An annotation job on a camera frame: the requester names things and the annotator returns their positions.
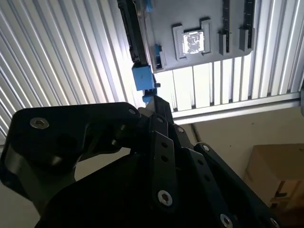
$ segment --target white wall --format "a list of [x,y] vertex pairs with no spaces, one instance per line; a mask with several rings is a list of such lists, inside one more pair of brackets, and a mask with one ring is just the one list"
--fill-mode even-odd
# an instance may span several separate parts
[[199,135],[243,177],[253,145],[304,143],[300,108],[196,123]]
[[[253,145],[304,143],[304,117],[299,108],[219,119],[197,123],[196,126],[202,140],[240,176],[247,166]],[[190,126],[183,127],[195,143]],[[122,150],[83,161],[76,169],[76,178],[80,179],[127,153],[127,150]],[[3,185],[0,185],[0,211],[1,228],[32,228],[39,218],[29,201]]]

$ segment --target blue clamp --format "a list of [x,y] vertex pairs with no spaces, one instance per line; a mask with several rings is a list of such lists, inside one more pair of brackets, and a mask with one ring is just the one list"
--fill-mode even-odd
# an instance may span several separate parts
[[159,83],[156,83],[155,77],[152,74],[150,65],[136,65],[132,67],[133,77],[136,85],[136,90],[144,90],[144,96],[142,97],[145,103],[157,95],[157,88],[161,87]]

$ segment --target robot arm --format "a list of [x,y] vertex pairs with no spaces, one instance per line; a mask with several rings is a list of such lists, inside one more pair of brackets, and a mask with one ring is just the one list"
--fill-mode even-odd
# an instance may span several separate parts
[[[79,161],[121,147],[130,154],[75,182]],[[34,203],[38,228],[279,227],[209,145],[190,143],[157,96],[139,110],[109,103],[18,111],[0,179]]]

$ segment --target blue block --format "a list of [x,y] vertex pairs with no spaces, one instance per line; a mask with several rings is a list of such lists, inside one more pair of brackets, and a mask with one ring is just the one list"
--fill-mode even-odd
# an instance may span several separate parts
[[132,72],[137,91],[155,88],[150,66],[133,66]]

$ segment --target hole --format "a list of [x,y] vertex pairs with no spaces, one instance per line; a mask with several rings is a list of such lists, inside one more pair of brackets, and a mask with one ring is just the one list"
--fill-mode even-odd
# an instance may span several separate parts
[[210,178],[208,175],[205,175],[204,177],[205,177],[206,181],[210,182]]
[[135,112],[133,109],[131,109],[131,108],[130,108],[128,111],[129,111],[129,113],[131,113],[131,114],[135,114],[135,113],[136,113],[136,112]]
[[166,201],[166,202],[169,201],[169,197],[166,194],[162,194],[161,197],[164,201]]
[[38,126],[44,126],[44,122],[42,120],[36,120],[35,124]]
[[159,122],[163,123],[163,120],[162,120],[161,118],[157,117],[157,120],[158,120]]
[[169,159],[166,156],[163,156],[163,155],[161,156],[161,159],[162,159],[163,162],[169,161]]
[[67,134],[60,135],[56,143],[63,149],[75,149],[77,147],[77,140]]
[[228,225],[230,222],[227,218],[224,218],[224,222]]
[[167,148],[167,147],[168,147],[167,143],[165,143],[165,142],[163,142],[161,145],[162,145],[164,148]]
[[198,160],[198,163],[199,163],[200,165],[204,165],[204,163],[203,163],[201,160]]

